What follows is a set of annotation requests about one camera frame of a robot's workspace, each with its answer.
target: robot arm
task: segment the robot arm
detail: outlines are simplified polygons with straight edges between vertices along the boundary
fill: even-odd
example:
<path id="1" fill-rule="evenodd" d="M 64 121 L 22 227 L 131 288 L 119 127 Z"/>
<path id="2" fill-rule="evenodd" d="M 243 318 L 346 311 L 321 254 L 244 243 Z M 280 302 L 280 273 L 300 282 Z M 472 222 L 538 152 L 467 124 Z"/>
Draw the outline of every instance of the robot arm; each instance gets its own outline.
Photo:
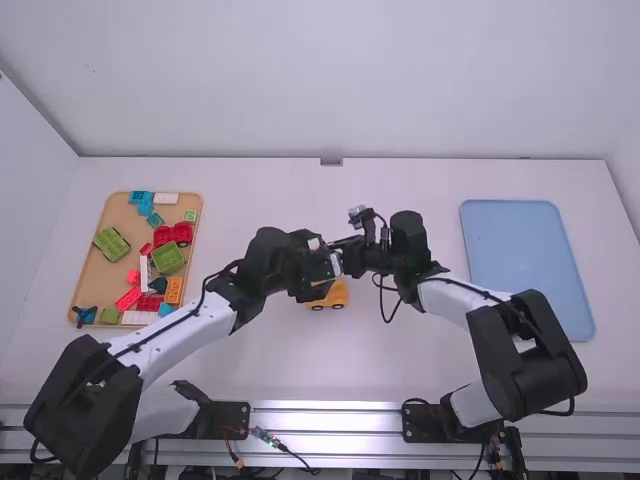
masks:
<path id="1" fill-rule="evenodd" d="M 25 417 L 36 438 L 32 454 L 40 442 L 76 475 L 92 477 L 132 438 L 176 433 L 200 402 L 163 429 L 158 412 L 177 411 L 145 413 L 143 390 L 197 349 L 249 323 L 269 295 L 287 291 L 300 303 L 319 300 L 343 272 L 393 275 L 405 303 L 468 327 L 481 380 L 441 399 L 442 427 L 451 438 L 499 418 L 519 420 L 586 389 L 582 365 L 541 293 L 488 292 L 456 280 L 431 259 L 419 214 L 396 213 L 390 228 L 384 221 L 379 242 L 376 217 L 370 208 L 354 209 L 350 223 L 364 235 L 329 244 L 308 230 L 261 228 L 241 261 L 205 279 L 199 300 L 110 343 L 89 335 L 71 342 Z M 518 353 L 514 335 L 533 338 L 535 346 Z"/>

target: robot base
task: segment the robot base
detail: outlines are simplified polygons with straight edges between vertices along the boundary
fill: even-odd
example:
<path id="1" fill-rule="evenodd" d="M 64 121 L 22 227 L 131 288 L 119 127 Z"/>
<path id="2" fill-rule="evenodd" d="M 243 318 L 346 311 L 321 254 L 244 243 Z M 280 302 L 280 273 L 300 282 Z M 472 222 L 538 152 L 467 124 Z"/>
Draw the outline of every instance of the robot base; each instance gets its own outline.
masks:
<path id="1" fill-rule="evenodd" d="M 404 404 L 402 438 L 407 443 L 487 443 L 504 432 L 504 422 L 493 421 L 475 428 L 456 426 L 451 411 L 442 405 Z"/>

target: cork board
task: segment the cork board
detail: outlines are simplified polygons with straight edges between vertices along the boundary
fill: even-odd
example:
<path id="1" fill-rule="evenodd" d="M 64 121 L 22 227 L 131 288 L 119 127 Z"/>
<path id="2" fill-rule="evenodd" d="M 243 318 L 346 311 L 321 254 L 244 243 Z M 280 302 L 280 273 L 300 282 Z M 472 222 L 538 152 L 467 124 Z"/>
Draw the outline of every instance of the cork board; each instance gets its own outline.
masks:
<path id="1" fill-rule="evenodd" d="M 77 314 L 71 308 L 76 305 L 80 308 L 98 307 L 96 319 L 93 324 L 85 324 L 82 328 L 140 328 L 144 325 L 104 325 L 100 323 L 100 313 L 105 307 L 113 307 L 116 300 L 131 289 L 126 277 L 130 270 L 140 269 L 140 248 L 147 242 L 153 244 L 153 228 L 147 223 L 147 219 L 138 215 L 135 205 L 129 205 L 129 192 L 116 192 L 106 201 L 100 221 L 96 227 L 96 233 L 107 227 L 114 227 L 120 235 L 131 245 L 131 250 L 124 258 L 112 263 L 102 252 L 92 243 L 89 244 L 89 252 L 84 262 L 84 267 L 76 290 L 71 299 L 67 318 L 69 323 L 76 326 Z M 193 225 L 193 242 L 191 245 L 180 249 L 187 263 L 171 277 L 181 277 L 182 285 L 186 285 L 189 265 L 191 265 L 191 255 L 196 243 L 198 224 L 202 212 L 202 199 L 196 193 L 180 192 L 178 203 L 175 205 L 154 204 L 154 212 L 157 212 L 165 221 L 165 225 L 173 226 L 182 221 L 185 210 L 194 209 L 198 211 L 198 218 Z M 155 279 L 159 275 L 155 268 L 152 268 L 152 277 Z M 184 288 L 180 295 L 182 306 Z"/>

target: wire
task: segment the wire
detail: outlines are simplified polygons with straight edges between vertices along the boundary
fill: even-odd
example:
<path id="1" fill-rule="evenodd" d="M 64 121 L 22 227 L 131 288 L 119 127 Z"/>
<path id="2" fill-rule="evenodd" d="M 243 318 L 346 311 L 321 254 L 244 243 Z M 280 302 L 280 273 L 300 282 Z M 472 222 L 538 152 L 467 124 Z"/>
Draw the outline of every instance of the wire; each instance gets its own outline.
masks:
<path id="1" fill-rule="evenodd" d="M 298 455 L 297 453 L 292 452 L 291 450 L 289 450 L 287 453 L 293 455 L 294 457 L 296 457 L 298 460 L 300 460 L 305 468 L 301 468 L 300 470 L 305 472 L 305 473 L 310 473 L 312 476 L 317 476 L 320 475 L 321 470 L 319 468 L 311 468 L 309 466 L 309 464 L 306 462 L 306 460 L 304 458 L 302 458 L 300 455 Z"/>
<path id="2" fill-rule="evenodd" d="M 467 478 L 467 480 L 473 480 L 473 477 L 475 477 L 476 474 L 478 473 L 478 470 L 480 470 L 480 465 L 482 465 L 482 459 L 484 457 L 484 447 L 485 446 L 486 446 L 486 444 L 483 443 L 482 447 L 480 447 L 480 455 L 478 456 L 478 463 L 476 463 L 476 468 L 473 469 L 473 472 L 471 472 L 471 476 L 469 478 Z M 458 475 L 453 470 L 451 470 L 451 473 L 453 473 L 453 476 L 456 477 L 458 480 L 462 480 L 462 477 L 460 477 L 460 475 Z"/>
<path id="3" fill-rule="evenodd" d="M 382 226 L 383 226 L 384 228 L 389 228 L 389 227 L 387 226 L 387 221 L 384 219 L 384 217 L 383 217 L 382 215 L 380 215 L 379 213 L 374 213 L 374 216 L 375 216 L 376 218 L 379 218 L 379 219 L 380 219 L 380 221 L 382 221 Z"/>
<path id="4" fill-rule="evenodd" d="M 398 308 L 400 308 L 400 304 L 402 303 L 402 298 L 398 299 L 398 303 L 396 303 L 396 306 L 393 307 L 393 310 L 391 311 L 391 316 L 389 318 L 387 318 L 386 314 L 384 313 L 384 300 L 382 298 L 382 292 L 386 288 L 382 283 L 384 277 L 385 277 L 385 275 L 380 275 L 380 284 L 378 285 L 379 290 L 380 290 L 380 315 L 382 316 L 382 321 L 384 323 L 386 323 L 387 325 L 389 325 L 393 321 L 394 317 L 396 316 Z"/>
<path id="5" fill-rule="evenodd" d="M 376 282 L 376 280 L 375 280 L 376 275 L 380 277 L 380 282 L 379 283 Z M 387 290 L 388 292 L 397 292 L 398 291 L 398 289 L 395 288 L 395 287 L 387 287 L 385 285 L 382 285 L 382 278 L 383 278 L 382 274 L 376 272 L 373 275 L 371 275 L 371 283 L 373 283 L 378 288 L 382 288 L 383 290 Z"/>
<path id="6" fill-rule="evenodd" d="M 153 452 L 153 466 L 158 465 L 158 453 L 160 451 L 160 440 L 156 437 L 156 448 Z"/>
<path id="7" fill-rule="evenodd" d="M 89 375 L 87 375 L 87 377 L 84 380 L 81 380 L 78 383 L 78 386 L 71 392 L 71 394 L 67 397 L 67 399 L 64 402 L 62 402 L 62 405 L 59 407 L 59 409 L 62 410 L 66 406 L 68 406 L 80 394 L 80 392 L 82 392 L 82 390 L 86 387 L 87 383 L 91 383 L 93 381 L 93 379 L 98 377 L 98 374 L 100 374 L 104 370 L 106 370 L 107 367 L 109 367 L 112 363 L 114 363 L 118 358 L 122 357 L 123 355 L 126 355 L 129 352 L 133 352 L 133 351 L 139 350 L 141 346 L 149 343 L 154 338 L 162 335 L 163 333 L 167 332 L 168 330 L 171 330 L 173 327 L 181 324 L 185 320 L 187 320 L 187 319 L 189 319 L 189 318 L 191 318 L 193 316 L 198 315 L 198 313 L 200 311 L 200 307 L 202 307 L 202 304 L 204 303 L 204 297 L 205 297 L 205 293 L 206 293 L 207 282 L 209 280 L 213 279 L 213 278 L 216 278 L 216 277 L 222 275 L 222 274 L 229 273 L 231 270 L 233 270 L 239 264 L 240 264 L 240 260 L 234 260 L 233 262 L 231 262 L 229 265 L 224 267 L 219 272 L 216 272 L 214 274 L 211 274 L 211 275 L 205 277 L 204 280 L 202 280 L 202 289 L 200 291 L 200 300 L 198 301 L 198 304 L 196 305 L 196 307 L 193 310 L 190 310 L 188 313 L 186 313 L 185 315 L 180 317 L 175 322 L 172 322 L 172 323 L 162 327 L 160 330 L 152 333 L 151 335 L 149 335 L 146 338 L 143 338 L 139 342 L 136 342 L 136 343 L 133 343 L 133 344 L 129 345 L 127 348 L 125 348 L 123 350 L 120 350 L 118 353 L 112 355 L 107 360 L 102 362 L 102 364 L 100 364 L 95 370 L 93 370 L 93 372 L 91 372 Z M 46 458 L 38 458 L 36 456 L 36 449 L 38 448 L 39 444 L 40 444 L 40 442 L 37 439 L 34 439 L 33 444 L 31 445 L 31 450 L 29 451 L 29 459 L 31 460 L 31 462 L 33 462 L 33 463 L 49 463 L 49 462 L 53 462 L 55 460 L 58 460 L 58 458 L 55 455 L 51 456 L 51 457 L 46 457 Z"/>

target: orange lego brick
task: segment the orange lego brick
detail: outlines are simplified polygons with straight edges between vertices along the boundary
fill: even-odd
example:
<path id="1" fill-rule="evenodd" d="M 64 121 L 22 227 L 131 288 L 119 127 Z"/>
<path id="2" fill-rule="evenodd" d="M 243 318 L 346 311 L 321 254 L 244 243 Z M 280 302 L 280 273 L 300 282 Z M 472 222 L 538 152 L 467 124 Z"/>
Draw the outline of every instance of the orange lego brick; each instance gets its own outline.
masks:
<path id="1" fill-rule="evenodd" d="M 168 280 L 164 301 L 176 305 L 180 303 L 180 297 L 182 296 L 182 277 L 169 277 Z"/>
<path id="2" fill-rule="evenodd" d="M 116 308 L 121 312 L 124 312 L 136 303 L 141 296 L 142 291 L 140 290 L 140 287 L 136 285 L 116 301 Z"/>

